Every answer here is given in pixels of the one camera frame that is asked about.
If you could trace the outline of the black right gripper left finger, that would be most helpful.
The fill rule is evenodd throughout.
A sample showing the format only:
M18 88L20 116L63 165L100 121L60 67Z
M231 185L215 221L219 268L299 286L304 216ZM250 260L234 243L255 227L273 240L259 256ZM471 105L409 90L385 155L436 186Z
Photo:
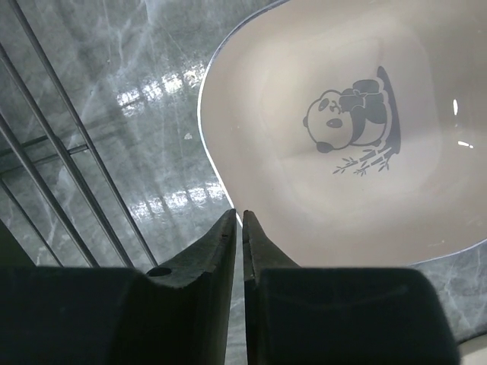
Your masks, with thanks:
M148 272L4 267L3 364L222 364L237 220Z

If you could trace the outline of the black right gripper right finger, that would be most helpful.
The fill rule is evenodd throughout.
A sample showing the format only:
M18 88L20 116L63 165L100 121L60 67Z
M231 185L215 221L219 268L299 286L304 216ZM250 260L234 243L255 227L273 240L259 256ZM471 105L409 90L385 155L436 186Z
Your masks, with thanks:
M411 268L302 268L243 213L251 364L458 364L431 282Z

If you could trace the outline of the cream square cartoon dish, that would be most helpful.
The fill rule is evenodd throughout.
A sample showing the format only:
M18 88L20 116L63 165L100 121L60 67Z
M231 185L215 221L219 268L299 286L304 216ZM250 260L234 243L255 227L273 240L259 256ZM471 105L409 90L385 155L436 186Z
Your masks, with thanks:
M218 47L199 125L239 213L303 266L486 240L486 3L278 1Z

